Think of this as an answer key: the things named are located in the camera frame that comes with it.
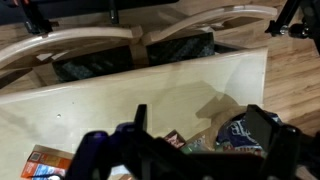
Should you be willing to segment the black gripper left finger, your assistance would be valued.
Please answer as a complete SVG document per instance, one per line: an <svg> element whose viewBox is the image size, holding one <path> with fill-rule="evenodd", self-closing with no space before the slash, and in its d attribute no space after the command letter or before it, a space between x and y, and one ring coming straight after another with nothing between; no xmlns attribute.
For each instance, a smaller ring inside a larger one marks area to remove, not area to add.
<svg viewBox="0 0 320 180"><path fill-rule="evenodd" d="M66 173L66 180L107 180L123 165L138 180L165 180L172 172L159 161L146 132L147 106L139 105L133 122L119 124L112 135L91 131L84 135Z"/></svg>

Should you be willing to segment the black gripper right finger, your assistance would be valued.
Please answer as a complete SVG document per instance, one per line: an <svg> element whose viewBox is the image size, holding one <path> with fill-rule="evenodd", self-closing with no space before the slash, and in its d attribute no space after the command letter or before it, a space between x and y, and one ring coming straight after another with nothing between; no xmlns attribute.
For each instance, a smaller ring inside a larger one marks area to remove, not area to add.
<svg viewBox="0 0 320 180"><path fill-rule="evenodd" d="M301 131L279 124L257 105L248 105L246 128L267 153L259 172L260 180L294 180L300 153Z"/></svg>

